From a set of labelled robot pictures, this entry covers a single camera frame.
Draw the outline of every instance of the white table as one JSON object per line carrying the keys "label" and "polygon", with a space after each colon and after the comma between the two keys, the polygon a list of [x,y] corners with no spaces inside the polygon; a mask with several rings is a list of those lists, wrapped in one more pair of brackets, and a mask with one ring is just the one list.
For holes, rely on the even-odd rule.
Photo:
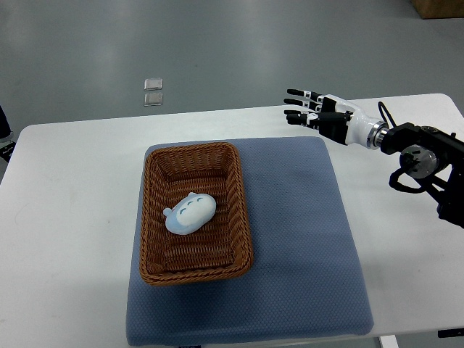
{"label": "white table", "polygon": [[[353,102],[374,116],[378,100],[398,124],[464,138],[447,96]],[[27,127],[0,185],[0,347],[126,347],[145,151],[177,141],[318,136],[287,125],[285,108]],[[326,145],[365,276],[375,322],[369,336],[464,327],[464,230],[439,220],[427,194],[389,188],[398,154]]]}

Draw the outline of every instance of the gray floor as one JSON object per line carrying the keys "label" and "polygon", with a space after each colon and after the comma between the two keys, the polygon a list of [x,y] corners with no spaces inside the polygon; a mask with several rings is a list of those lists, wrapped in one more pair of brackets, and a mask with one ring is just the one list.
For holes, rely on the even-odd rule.
{"label": "gray floor", "polygon": [[[443,93],[464,113],[463,65],[464,20],[421,20],[408,0],[0,2],[0,104],[15,139],[36,123],[277,105],[287,88]],[[153,77],[164,104],[144,107]],[[464,345],[436,333],[398,341]]]}

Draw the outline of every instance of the cardboard box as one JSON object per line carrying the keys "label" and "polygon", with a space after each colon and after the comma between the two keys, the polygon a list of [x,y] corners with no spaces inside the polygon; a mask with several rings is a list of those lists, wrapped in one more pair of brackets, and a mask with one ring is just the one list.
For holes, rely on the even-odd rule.
{"label": "cardboard box", "polygon": [[464,0],[411,0],[422,19],[464,17]]}

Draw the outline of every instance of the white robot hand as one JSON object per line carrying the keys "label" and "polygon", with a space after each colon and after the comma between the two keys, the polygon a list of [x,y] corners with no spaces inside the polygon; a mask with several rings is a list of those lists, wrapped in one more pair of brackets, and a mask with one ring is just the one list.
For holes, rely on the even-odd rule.
{"label": "white robot hand", "polygon": [[322,136],[340,144],[359,144],[368,149],[377,149],[376,138],[382,129],[388,129],[383,120],[367,116],[359,106],[337,96],[297,89],[288,89],[287,93],[309,99],[284,99],[286,104],[309,109],[309,112],[285,110],[290,124],[317,129]]}

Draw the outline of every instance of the plush toy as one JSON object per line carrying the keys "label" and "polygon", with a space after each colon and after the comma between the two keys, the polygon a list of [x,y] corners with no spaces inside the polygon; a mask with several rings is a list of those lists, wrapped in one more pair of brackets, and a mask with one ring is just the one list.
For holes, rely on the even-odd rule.
{"label": "plush toy", "polygon": [[216,212],[216,201],[209,194],[191,192],[177,205],[165,208],[166,228],[169,232],[185,236],[200,229]]}

